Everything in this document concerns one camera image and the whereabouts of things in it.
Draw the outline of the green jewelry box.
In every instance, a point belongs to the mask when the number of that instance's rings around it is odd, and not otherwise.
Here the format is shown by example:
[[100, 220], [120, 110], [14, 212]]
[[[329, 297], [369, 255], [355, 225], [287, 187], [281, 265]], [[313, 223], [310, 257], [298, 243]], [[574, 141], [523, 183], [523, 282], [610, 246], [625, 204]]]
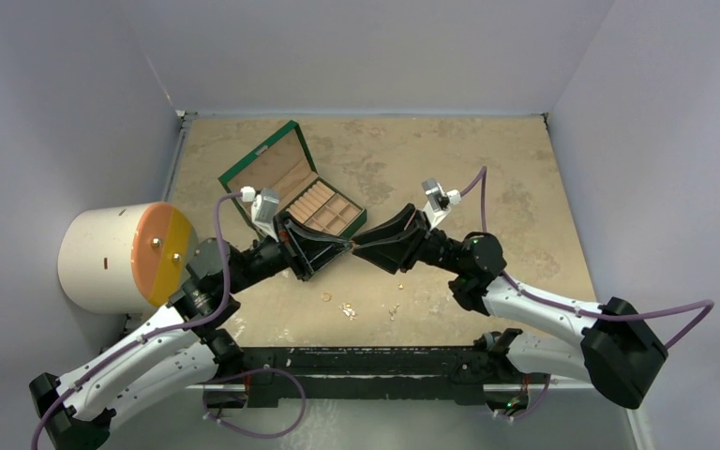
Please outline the green jewelry box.
[[[277, 214], [290, 214], [285, 211], [285, 207], [297, 193], [301, 193], [317, 178], [325, 180], [338, 189], [319, 175], [300, 125], [295, 121], [289, 121], [242, 157], [222, 174], [218, 181], [227, 192], [238, 192], [242, 187], [258, 190], [272, 188], [279, 196]], [[262, 253], [270, 256], [271, 249], [274, 248], [277, 255], [285, 262], [278, 241], [264, 236], [252, 225], [249, 216], [250, 204], [238, 199], [235, 199], [233, 204], [250, 229], [258, 235], [258, 246], [262, 249]]]

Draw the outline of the green jewelry tray insert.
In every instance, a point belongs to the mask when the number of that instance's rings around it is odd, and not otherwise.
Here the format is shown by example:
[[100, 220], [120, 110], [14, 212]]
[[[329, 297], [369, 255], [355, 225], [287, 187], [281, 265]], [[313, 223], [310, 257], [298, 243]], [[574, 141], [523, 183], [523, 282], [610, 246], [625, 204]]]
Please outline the green jewelry tray insert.
[[367, 210], [321, 178], [317, 178], [285, 207], [310, 229], [350, 238], [367, 222]]

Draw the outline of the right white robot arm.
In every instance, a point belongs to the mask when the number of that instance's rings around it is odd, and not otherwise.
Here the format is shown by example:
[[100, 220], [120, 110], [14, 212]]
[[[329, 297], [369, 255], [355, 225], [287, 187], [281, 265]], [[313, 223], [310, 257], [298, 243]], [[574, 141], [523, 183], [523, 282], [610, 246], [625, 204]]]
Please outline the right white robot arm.
[[353, 255], [390, 274], [417, 263], [454, 275], [448, 283], [465, 310], [526, 324], [543, 332], [505, 333], [489, 356], [498, 380], [543, 373], [590, 383], [618, 406], [639, 408], [668, 359], [668, 348], [627, 301], [600, 304], [536, 289], [505, 271], [503, 246], [490, 232], [457, 240], [434, 228], [425, 212], [407, 204], [384, 224], [353, 238]]

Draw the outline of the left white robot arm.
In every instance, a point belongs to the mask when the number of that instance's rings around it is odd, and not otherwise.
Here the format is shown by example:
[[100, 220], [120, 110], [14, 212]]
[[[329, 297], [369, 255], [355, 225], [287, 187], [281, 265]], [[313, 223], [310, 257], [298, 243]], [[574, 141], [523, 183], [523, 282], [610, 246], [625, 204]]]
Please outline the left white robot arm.
[[240, 308], [235, 295], [286, 269], [308, 281], [352, 246], [348, 234], [288, 212], [271, 225], [245, 250], [220, 234], [201, 241], [179, 287], [143, 325], [79, 368], [31, 381], [39, 418], [31, 448], [47, 434], [56, 449], [98, 449], [119, 423], [169, 394], [241, 377], [245, 353], [222, 327]]

